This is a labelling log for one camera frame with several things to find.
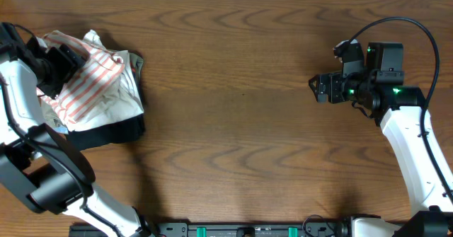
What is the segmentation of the red white striped shirt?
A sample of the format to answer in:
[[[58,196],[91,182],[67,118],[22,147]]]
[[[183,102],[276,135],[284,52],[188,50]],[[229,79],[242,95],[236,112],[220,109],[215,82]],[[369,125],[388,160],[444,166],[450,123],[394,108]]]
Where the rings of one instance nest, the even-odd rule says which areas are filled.
[[[63,85],[55,99],[46,96],[39,88],[36,90],[61,121],[74,125],[94,108],[101,94],[119,78],[125,69],[125,61],[119,54],[106,49],[94,30],[81,40],[54,30],[44,35],[42,41],[48,47],[67,45],[86,58],[86,63]]]

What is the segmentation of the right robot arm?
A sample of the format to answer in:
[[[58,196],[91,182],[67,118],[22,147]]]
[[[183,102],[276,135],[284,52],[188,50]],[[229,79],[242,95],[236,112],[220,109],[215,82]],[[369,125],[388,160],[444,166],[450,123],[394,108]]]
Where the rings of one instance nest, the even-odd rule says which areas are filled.
[[[405,86],[403,45],[371,42],[363,50],[356,40],[342,41],[334,55],[340,71],[317,74],[309,87],[319,103],[350,102],[375,121],[389,141],[411,204],[411,218],[389,223],[367,214],[349,216],[336,236],[451,236],[452,172],[434,135],[430,113],[423,110],[420,88]]]

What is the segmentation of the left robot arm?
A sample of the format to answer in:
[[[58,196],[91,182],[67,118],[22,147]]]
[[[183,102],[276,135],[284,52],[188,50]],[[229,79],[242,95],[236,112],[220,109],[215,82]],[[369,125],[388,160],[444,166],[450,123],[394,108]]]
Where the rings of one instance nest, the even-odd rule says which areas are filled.
[[[35,213],[82,219],[107,236],[159,230],[96,184],[86,157],[45,121],[36,92],[55,98],[88,57],[60,42],[45,49],[1,23],[1,184]]]

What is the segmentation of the white folded garment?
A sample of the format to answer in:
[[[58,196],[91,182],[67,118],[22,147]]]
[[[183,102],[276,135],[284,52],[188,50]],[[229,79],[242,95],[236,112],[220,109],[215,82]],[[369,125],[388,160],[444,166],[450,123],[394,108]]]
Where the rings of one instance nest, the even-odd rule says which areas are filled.
[[[105,48],[94,30],[81,40],[54,30],[38,42],[46,50],[67,45],[86,58],[56,98],[37,90],[41,101],[70,132],[114,124],[144,112],[127,50]]]

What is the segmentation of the black folded garment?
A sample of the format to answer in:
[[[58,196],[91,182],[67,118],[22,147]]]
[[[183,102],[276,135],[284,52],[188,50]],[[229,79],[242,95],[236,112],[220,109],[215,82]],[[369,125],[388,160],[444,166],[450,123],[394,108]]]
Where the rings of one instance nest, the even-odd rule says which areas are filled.
[[[91,149],[107,144],[122,144],[137,141],[145,132],[144,115],[138,115],[121,122],[103,125],[80,132],[69,132],[67,140],[78,150]]]

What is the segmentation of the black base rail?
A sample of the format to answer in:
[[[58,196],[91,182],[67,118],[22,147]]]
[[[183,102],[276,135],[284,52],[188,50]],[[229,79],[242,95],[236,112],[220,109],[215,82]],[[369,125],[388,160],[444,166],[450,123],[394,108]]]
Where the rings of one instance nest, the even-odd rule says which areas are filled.
[[[162,223],[139,229],[136,236],[160,237],[347,237],[345,223],[309,221],[304,224],[187,224]]]

